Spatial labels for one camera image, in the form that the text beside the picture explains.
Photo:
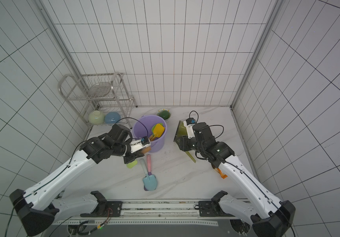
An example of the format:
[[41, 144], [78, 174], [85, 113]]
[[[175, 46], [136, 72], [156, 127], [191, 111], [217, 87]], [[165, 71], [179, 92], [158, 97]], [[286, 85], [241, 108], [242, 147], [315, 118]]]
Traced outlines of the green trowel wooden handle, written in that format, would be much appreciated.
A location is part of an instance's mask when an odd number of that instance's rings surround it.
[[[141, 150], [141, 153], [142, 153], [142, 154], [146, 154], [146, 153], [148, 153], [148, 152], [151, 151], [151, 150], [152, 150], [151, 147], [144, 148], [144, 149]], [[126, 167], [127, 167], [127, 168], [133, 168], [133, 167], [136, 166], [137, 164], [138, 164], [138, 161], [137, 161], [137, 160], [134, 160], [134, 161], [132, 161], [131, 163], [128, 163], [128, 164], [126, 165]]]

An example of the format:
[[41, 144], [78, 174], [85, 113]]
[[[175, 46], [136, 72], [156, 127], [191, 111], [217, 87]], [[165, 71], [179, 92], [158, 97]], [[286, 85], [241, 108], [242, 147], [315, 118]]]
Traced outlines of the purple shovel pink handle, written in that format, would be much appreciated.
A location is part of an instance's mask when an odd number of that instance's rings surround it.
[[152, 162], [151, 162], [151, 155], [147, 155], [146, 157], [147, 160], [147, 169], [148, 169], [148, 174], [152, 175]]

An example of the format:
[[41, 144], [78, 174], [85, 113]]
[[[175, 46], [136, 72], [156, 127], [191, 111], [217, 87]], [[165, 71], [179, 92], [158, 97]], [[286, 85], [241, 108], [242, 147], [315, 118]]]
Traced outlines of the teal plastic shovel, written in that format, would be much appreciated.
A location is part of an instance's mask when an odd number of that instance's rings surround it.
[[145, 177], [143, 178], [144, 189], [147, 191], [154, 191], [157, 188], [158, 182], [155, 175], [149, 174], [146, 162], [140, 159], [141, 167], [143, 168]]

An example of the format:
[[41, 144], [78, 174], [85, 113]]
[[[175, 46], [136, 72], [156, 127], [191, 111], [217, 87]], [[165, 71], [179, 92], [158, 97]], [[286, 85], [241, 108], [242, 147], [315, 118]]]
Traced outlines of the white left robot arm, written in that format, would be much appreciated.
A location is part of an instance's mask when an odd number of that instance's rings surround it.
[[37, 236], [54, 222], [76, 215], [102, 217], [111, 213], [99, 191], [70, 199], [59, 199], [58, 195], [111, 156], [122, 157], [125, 164], [143, 157], [142, 149], [150, 146], [149, 136], [134, 139], [129, 128], [114, 124], [108, 133], [81, 142], [66, 163], [37, 184], [26, 190], [16, 189], [9, 198], [27, 236]]

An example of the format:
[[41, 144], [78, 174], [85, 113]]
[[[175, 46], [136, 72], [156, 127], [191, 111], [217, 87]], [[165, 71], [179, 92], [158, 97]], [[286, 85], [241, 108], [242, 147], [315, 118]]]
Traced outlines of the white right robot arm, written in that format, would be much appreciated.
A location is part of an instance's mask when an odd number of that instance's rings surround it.
[[200, 154], [199, 159], [227, 175], [249, 200], [244, 202], [220, 191], [211, 199], [213, 214], [239, 218], [259, 237], [282, 237], [292, 228], [295, 206], [290, 201], [280, 200], [265, 188], [226, 143], [216, 141], [206, 123], [197, 123], [194, 118], [182, 123], [174, 138], [179, 149]]

